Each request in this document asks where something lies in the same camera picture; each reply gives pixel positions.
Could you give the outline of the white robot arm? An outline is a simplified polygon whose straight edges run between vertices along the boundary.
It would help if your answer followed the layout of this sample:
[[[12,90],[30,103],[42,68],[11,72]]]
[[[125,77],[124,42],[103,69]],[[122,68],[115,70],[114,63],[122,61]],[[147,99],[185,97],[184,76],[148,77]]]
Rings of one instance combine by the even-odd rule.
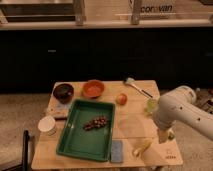
[[[213,115],[196,107],[196,99],[195,91],[188,86],[179,86],[161,95],[153,112],[153,122],[159,130],[167,131],[178,120],[213,141]]]

